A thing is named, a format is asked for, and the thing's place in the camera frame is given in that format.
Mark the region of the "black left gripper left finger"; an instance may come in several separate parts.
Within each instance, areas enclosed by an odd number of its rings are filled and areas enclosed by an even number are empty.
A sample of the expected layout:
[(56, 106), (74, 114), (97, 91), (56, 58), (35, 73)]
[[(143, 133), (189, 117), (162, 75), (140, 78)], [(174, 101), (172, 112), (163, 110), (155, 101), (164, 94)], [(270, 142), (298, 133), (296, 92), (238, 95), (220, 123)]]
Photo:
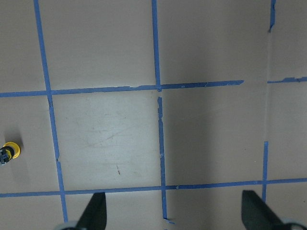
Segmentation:
[(106, 228), (106, 195), (94, 193), (76, 224), (77, 230), (104, 230)]

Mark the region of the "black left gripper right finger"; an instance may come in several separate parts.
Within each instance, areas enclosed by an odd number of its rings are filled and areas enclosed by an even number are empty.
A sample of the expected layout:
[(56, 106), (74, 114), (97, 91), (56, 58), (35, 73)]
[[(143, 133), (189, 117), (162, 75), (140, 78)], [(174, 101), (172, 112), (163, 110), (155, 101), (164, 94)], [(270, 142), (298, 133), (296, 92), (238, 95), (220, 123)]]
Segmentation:
[(247, 230), (288, 230), (277, 215), (263, 202), (255, 191), (243, 190), (241, 219)]

